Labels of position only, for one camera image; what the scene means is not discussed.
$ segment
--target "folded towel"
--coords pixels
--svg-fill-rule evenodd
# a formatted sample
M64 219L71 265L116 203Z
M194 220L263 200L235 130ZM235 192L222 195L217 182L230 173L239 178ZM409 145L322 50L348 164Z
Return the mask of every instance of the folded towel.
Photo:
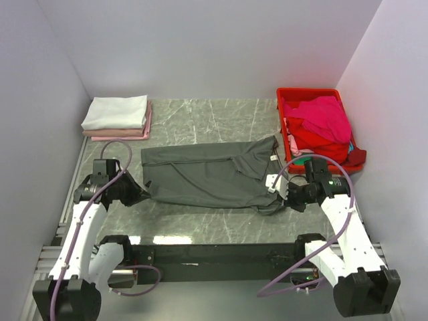
M105 140L113 140L113 139L121 139L121 140L143 140L143 139L148 139L148 136L150 134L150 124L152 122L152 108L151 105L149 104L148 107L148 115L147 115L147 122L146 122L146 126L144 127L144 132L142 133L141 136L118 136L117 134L121 133L120 130L127 130L127 129L116 129L115 131L115 136L110 136L110 137L104 137L104 136L93 136L91 139L93 142L102 142Z
M84 130L143 128L147 96L131 98L95 97L82 123Z
M150 101L147 102L146 114L144 115L144 119L148 118L149 112L151 112L152 103ZM138 136L141 137L144 135L144 129L147 126L147 122L144 124L144 128L125 128L125 129L97 129L97 130L84 130L83 135L85 136L98 136L98 137L129 137L129 136Z

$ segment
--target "pink folded towel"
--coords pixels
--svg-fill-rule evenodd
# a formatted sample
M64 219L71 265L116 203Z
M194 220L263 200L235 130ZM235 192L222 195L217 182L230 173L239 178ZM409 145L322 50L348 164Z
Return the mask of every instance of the pink folded towel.
M113 140L113 139L121 139L121 140L144 140L148 139L150 134L150 125L152 122L152 106L150 103L147 104L147 113L146 113L146 126L144 126L144 130L142 134L132 135L132 136L122 136L125 132L130 132L137 129L99 129L99 130L87 130L87 132L103 132L110 133L111 136L92 136L91 139L93 142L102 142L105 140Z

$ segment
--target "marble surface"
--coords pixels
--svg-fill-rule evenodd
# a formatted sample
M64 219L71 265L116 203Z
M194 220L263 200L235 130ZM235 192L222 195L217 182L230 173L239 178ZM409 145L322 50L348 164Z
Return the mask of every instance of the marble surface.
M129 171L142 184L140 149L154 146L243 142L276 135L278 154L284 160L284 145L276 100L153 100L150 138L132 141ZM78 185L91 173L103 142L87 141L78 170ZM106 158L122 164L127 149L111 144ZM135 244L152 243L270 243L293 242L298 234L318 232L332 236L332 228L317 205L304 213L284 209L262 217L252 209L208 209L143 201L133 207L111 204L97 240L105 235L127 234Z

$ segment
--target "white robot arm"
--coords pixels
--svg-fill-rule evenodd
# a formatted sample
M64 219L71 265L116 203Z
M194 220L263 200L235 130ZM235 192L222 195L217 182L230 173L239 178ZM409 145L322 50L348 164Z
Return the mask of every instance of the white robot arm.
M115 159L94 160L93 174L88 175L74 192L72 221L60 256L48 279L37 281L33 287L33 297L43 321L52 319L49 309L58 282L60 289L54 301L56 320L96 320L101 309L100 292L108 288L112 272L121 264L130 266L134 263L132 246L126 235L106 236L100 242L96 255L92 255L96 236L106 219L109 205L119 200L123 205L131 206L149 196L129 172L124 171L123 175L117 177L119 168L119 162ZM111 186L91 203L81 220L90 199L96 197L97 191L115 177ZM72 245L72 256L66 259Z
M334 288L338 311L343 316L388 313L397 295L400 277L396 270L387 269L374 250L356 208L349 208L350 187L346 179L332 177L324 159L311 158L305 162L305 170L308 184L297 186L280 177L276 186L282 195L287 188L288 206L303 211L306 204L318 203L335 234L343 231L337 239L342 257L327 247L309 259ZM267 185L275 177L268 179ZM320 234L299 235L296 259L313 255L325 245L326 240Z

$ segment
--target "red basket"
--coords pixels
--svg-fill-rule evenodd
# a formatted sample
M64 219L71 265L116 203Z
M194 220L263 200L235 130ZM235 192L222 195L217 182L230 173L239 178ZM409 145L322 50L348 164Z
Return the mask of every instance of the red basket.
M292 153L290 150L290 144L288 143L287 137L287 125L284 122L284 106L282 104L282 98L289 104L292 108L297 108L300 102L309 102L317 97L321 96L334 96L338 101L342 101L340 99L339 92L335 89L312 89L312 88L278 88L276 91L276 96L278 97L278 110L280 112L280 122L281 122L281 133L282 138L284 140L284 148L286 150L286 161L287 163L292 160ZM354 136L351 133L350 140L352 144L357 147ZM356 173L361 171L363 165L358 166L343 166L344 170L348 174ZM340 170L330 164L328 165L328 170L333 174L341 174ZM292 174L304 174L305 166L304 165L295 165L291 164L288 167L288 172Z

